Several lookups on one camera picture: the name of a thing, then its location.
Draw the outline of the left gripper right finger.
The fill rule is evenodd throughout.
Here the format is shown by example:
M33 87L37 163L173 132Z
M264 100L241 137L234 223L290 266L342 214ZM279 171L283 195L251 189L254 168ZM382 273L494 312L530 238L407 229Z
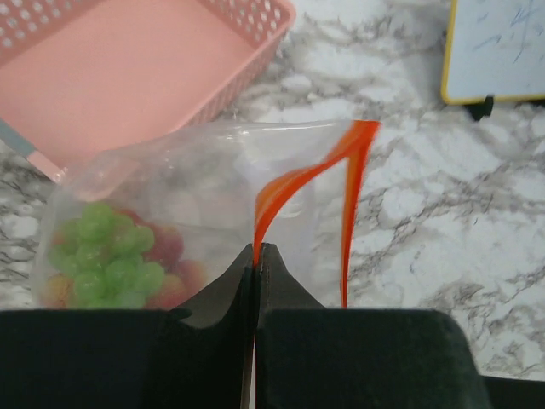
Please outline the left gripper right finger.
M488 408L460 326L426 309L325 308L263 245L255 331L259 408Z

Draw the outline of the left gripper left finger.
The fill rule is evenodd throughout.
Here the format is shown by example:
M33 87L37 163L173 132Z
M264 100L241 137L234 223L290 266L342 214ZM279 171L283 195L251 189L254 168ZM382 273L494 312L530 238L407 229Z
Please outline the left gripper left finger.
M167 311L2 312L2 407L247 407L252 256Z

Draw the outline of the clear zip top bag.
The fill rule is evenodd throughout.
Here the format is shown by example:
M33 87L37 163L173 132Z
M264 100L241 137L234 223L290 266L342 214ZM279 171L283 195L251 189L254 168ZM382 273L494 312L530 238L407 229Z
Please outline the clear zip top bag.
M276 245L313 295L348 304L364 170L381 124L218 123L63 170L32 267L40 308L170 309L245 247Z

